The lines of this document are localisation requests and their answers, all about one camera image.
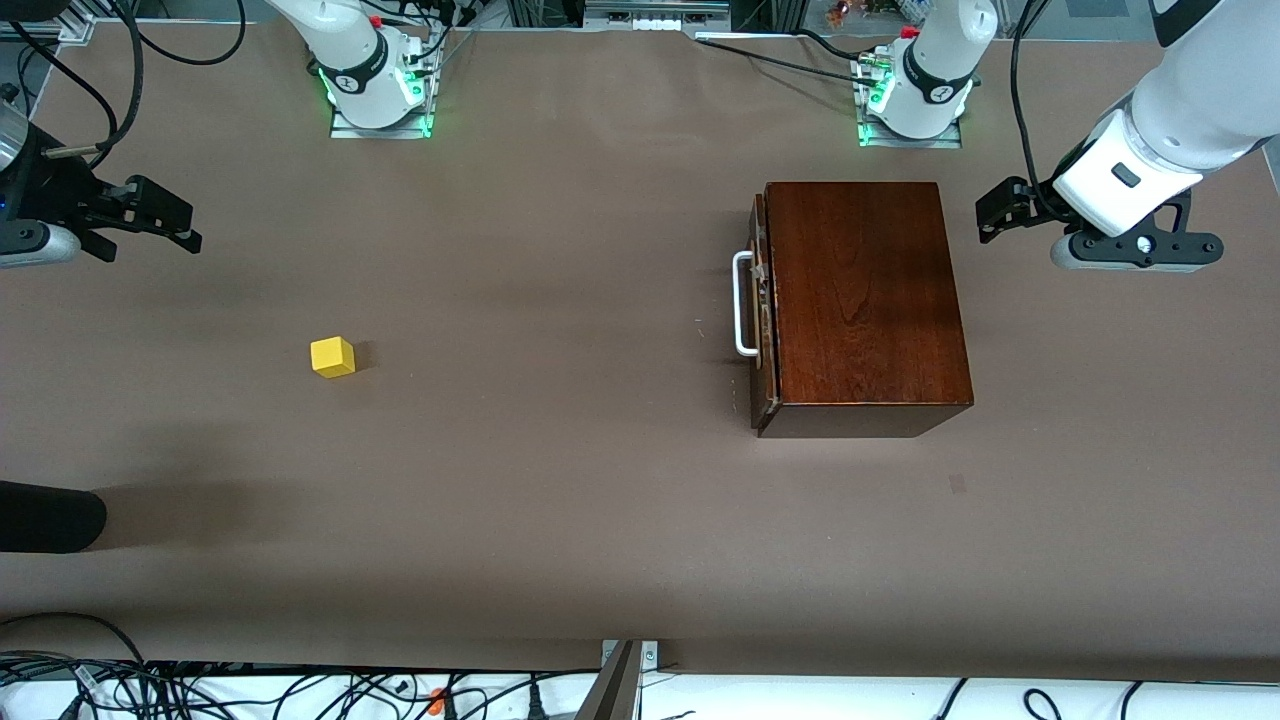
brown table surface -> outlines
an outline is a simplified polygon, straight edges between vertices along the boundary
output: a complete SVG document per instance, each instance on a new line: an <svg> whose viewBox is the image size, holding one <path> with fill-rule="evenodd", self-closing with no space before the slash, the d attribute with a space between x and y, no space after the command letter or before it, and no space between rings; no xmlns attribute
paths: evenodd
<svg viewBox="0 0 1280 720"><path fill-rule="evenodd" d="M198 56L233 31L150 32ZM127 47L64 53L122 113ZM1158 58L1029 45L1042 172ZM116 509L106 550L0 559L0 610L97 612L173 659L589 665L636 635L703 671L1274 678L1262 158L1197 191L1228 246L1202 273L1062 272L1050 227L983 247L974 200L1023 172L1007 61L964 150L910 151L858 147L840 82L677 33L483 33L420 142L330 141L284 23L215 68L148 53L100 174L191 201L205 251L124 236L115 265L0 278L0 473ZM104 135L56 74L37 119ZM941 186L972 410L754 437L730 256L781 179ZM364 370L311 372L332 334Z"/></svg>

wood grain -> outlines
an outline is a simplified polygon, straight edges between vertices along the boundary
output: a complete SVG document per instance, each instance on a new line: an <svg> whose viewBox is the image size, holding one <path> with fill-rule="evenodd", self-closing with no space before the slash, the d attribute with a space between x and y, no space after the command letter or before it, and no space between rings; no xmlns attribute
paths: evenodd
<svg viewBox="0 0 1280 720"><path fill-rule="evenodd" d="M933 183L771 183L786 404L972 405Z"/></svg>

black cylinder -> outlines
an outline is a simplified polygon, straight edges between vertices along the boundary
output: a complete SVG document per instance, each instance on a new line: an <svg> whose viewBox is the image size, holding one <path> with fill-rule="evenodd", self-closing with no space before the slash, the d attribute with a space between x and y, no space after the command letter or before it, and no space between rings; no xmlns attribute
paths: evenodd
<svg viewBox="0 0 1280 720"><path fill-rule="evenodd" d="M105 525L106 505L91 492L0 480L0 552L79 552Z"/></svg>

white door handle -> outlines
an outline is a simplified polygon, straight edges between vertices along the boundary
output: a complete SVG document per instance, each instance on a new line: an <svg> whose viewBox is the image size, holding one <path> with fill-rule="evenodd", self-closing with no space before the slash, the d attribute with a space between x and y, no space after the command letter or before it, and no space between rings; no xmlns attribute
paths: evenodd
<svg viewBox="0 0 1280 720"><path fill-rule="evenodd" d="M750 260L753 256L754 252L750 250L735 252L733 266L731 268L733 275L733 345L737 346L737 354L742 357L755 357L760 354L759 348L748 347L742 341L742 286L737 281L737 265L742 260Z"/></svg>

